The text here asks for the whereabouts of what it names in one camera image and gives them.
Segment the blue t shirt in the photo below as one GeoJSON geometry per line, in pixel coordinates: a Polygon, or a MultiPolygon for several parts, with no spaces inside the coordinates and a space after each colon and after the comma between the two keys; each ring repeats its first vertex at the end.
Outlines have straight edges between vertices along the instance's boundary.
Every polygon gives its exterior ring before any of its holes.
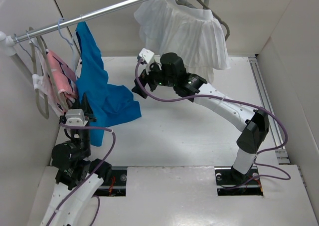
{"type": "Polygon", "coordinates": [[[86,95],[96,118],[90,125],[109,128],[140,118],[140,104],[134,100],[132,92],[123,85],[108,83],[101,52],[85,22],[77,24],[76,36],[82,60],[76,87],[80,99],[86,95]]]}

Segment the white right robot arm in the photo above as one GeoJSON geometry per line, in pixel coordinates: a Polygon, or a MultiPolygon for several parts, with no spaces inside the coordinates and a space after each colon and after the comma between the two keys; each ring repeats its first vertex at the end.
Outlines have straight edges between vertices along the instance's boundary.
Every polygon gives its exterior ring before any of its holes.
{"type": "Polygon", "coordinates": [[[155,54],[147,49],[139,53],[138,64],[145,69],[135,73],[135,86],[132,91],[143,98],[150,96],[158,86],[170,87],[179,96],[204,106],[234,125],[240,136],[236,141],[239,147],[230,177],[242,183],[249,176],[253,161],[260,145],[269,132],[269,117],[266,112],[245,102],[237,103],[215,89],[206,79],[186,71],[183,60],[176,53],[163,54],[159,62],[155,54]]]}

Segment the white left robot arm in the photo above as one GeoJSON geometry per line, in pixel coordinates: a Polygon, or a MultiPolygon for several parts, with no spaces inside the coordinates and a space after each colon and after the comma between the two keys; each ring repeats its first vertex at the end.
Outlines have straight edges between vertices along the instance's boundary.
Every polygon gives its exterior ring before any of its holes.
{"type": "Polygon", "coordinates": [[[97,119],[84,94],[59,120],[68,141],[51,152],[51,165],[58,169],[53,194],[42,226],[75,226],[96,190],[111,179],[112,166],[105,159],[90,161],[91,123],[97,119]]]}

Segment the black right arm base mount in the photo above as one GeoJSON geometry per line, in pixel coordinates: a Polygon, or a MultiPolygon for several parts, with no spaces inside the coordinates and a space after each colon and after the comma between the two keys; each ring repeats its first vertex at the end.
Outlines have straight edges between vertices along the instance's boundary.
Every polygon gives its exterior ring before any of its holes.
{"type": "Polygon", "coordinates": [[[244,176],[235,173],[231,167],[215,167],[214,171],[218,196],[263,196],[259,179],[247,182],[258,175],[256,166],[253,166],[244,176]]]}

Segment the light blue wire hanger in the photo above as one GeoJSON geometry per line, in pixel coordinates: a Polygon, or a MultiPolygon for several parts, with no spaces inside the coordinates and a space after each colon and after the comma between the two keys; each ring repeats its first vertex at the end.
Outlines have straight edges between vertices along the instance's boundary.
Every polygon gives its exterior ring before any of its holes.
{"type": "Polygon", "coordinates": [[[58,20],[57,29],[58,29],[58,33],[59,33],[60,37],[62,39],[64,39],[68,43],[68,45],[70,46],[70,48],[72,50],[72,63],[71,63],[71,66],[72,66],[73,72],[75,73],[75,78],[77,78],[77,75],[76,75],[76,53],[75,53],[75,47],[74,47],[74,38],[73,38],[73,35],[72,35],[72,37],[71,37],[72,41],[70,41],[68,38],[66,38],[62,34],[60,24],[61,24],[61,22],[63,20],[64,20],[63,17],[58,20]]]}

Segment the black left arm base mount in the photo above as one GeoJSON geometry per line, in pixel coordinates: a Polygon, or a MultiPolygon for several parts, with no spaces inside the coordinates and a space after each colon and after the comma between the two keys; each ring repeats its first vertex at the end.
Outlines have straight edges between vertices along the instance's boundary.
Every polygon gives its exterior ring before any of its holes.
{"type": "Polygon", "coordinates": [[[100,197],[125,197],[127,184],[127,168],[112,169],[111,176],[94,193],[100,197]]]}

